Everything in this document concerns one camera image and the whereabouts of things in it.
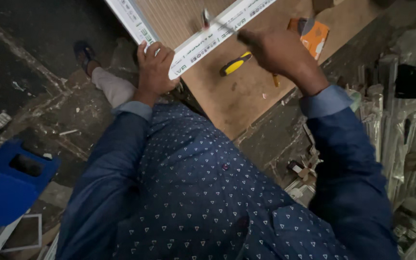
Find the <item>foot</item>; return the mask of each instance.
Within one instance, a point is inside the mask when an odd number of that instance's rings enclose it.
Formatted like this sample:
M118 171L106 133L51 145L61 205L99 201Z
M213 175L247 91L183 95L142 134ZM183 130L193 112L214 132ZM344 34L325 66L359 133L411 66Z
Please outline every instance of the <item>foot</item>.
M101 67L100 62L95 60L94 50L86 42L79 41L75 43L74 52L76 61L89 77L92 77L95 68Z

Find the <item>navy blue patterned shirt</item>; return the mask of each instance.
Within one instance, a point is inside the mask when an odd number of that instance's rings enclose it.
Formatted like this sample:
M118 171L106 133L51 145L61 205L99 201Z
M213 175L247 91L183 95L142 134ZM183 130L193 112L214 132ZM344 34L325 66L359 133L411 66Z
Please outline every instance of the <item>navy blue patterned shirt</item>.
M61 224L58 259L398 259L385 178L351 100L302 100L324 163L309 209L182 104L119 106Z

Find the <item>hand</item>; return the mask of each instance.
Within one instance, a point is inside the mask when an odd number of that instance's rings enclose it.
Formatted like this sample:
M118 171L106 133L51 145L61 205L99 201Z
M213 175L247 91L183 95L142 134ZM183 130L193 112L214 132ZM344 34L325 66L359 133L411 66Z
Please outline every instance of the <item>hand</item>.
M292 80L304 95L314 96L329 86L317 61L297 33L241 30L239 40L250 47L261 67Z
M139 87L133 100L153 106L155 100L162 94L173 90L180 78L170 80L168 72L174 59L174 51L156 42L149 46L147 54L144 50L147 42L143 41L137 49L139 61Z

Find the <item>man's right hand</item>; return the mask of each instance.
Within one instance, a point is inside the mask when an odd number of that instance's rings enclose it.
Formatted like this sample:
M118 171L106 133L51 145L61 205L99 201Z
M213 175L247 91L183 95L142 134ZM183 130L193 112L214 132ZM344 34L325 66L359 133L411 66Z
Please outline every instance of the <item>man's right hand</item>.
M305 96L314 96L329 86L317 61L304 47L297 33L288 30L241 30L239 40L250 47L261 67L289 78Z

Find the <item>orange box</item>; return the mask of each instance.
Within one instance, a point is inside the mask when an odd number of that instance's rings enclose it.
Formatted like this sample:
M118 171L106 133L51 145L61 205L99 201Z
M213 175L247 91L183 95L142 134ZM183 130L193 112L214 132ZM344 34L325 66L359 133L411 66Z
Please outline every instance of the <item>orange box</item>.
M288 29L300 35L301 42L310 54L318 60L330 31L328 26L314 19L293 18L288 24Z

